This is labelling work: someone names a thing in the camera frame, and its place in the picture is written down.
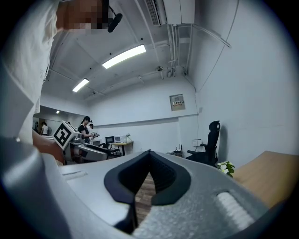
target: fluorescent light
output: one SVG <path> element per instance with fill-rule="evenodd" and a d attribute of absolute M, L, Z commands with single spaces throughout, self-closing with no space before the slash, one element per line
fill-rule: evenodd
<path fill-rule="evenodd" d="M 86 78 L 84 78 L 74 89 L 74 92 L 77 92 L 78 90 L 80 90 L 84 85 L 86 85 L 89 82 L 89 80 L 87 80 Z"/>
<path fill-rule="evenodd" d="M 136 56 L 138 54 L 146 52 L 144 45 L 135 47 L 133 49 L 127 50 L 124 53 L 119 54 L 118 56 L 112 58 L 111 60 L 105 62 L 103 66 L 108 69 L 109 67 L 122 62 L 130 57 Z"/>

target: wooden floor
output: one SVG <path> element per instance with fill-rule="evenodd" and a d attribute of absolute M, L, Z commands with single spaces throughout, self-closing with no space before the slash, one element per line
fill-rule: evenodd
<path fill-rule="evenodd" d="M 148 174 L 135 197 L 138 224 L 140 224 L 149 213 L 151 207 L 151 198 L 155 194 L 156 191 L 154 180 L 151 175 Z"/>

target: air conditioning vent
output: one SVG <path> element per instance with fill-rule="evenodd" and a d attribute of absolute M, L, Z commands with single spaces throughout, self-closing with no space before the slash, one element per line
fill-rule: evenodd
<path fill-rule="evenodd" d="M 154 0 L 145 0 L 145 2 L 146 2 L 146 5 L 148 7 L 149 14 L 150 14 L 150 17 L 153 21 L 153 24 L 155 26 L 160 26 L 161 24 L 160 24 L 157 8 L 156 8 L 156 5 L 155 5 L 155 1 Z"/>

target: white ceiling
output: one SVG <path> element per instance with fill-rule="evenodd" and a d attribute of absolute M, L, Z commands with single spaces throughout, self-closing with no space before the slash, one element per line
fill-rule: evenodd
<path fill-rule="evenodd" d="M 154 26 L 150 19 L 144 0 L 139 0 L 152 33 L 164 77 L 170 67 L 169 41 L 166 25 Z M 96 33 L 62 32 L 55 36 L 50 55 L 50 68 L 69 77 L 49 71 L 43 85 L 42 94 L 50 94 L 65 100 L 89 100 L 96 91 L 96 97 L 104 97 L 109 92 L 132 84 L 142 84 L 139 75 L 145 82 L 161 77 L 156 71 L 159 66 L 150 35 L 141 14 L 132 0 L 110 0 L 116 13 L 122 13 L 120 24 L 112 33 L 106 29 Z M 180 64 L 185 66 L 189 48 L 189 28 L 180 29 Z M 102 64 L 108 59 L 131 47 L 144 44 L 146 53 L 137 55 L 109 69 Z M 72 89 L 83 79 L 90 82 L 77 93 Z"/>

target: microphone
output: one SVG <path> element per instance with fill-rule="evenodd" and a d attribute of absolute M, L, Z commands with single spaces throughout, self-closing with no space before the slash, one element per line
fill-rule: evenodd
<path fill-rule="evenodd" d="M 114 19 L 112 20 L 112 22 L 109 24 L 108 26 L 108 32 L 111 33 L 114 31 L 114 29 L 117 27 L 118 23 L 121 22 L 122 19 L 122 14 L 118 13 Z"/>

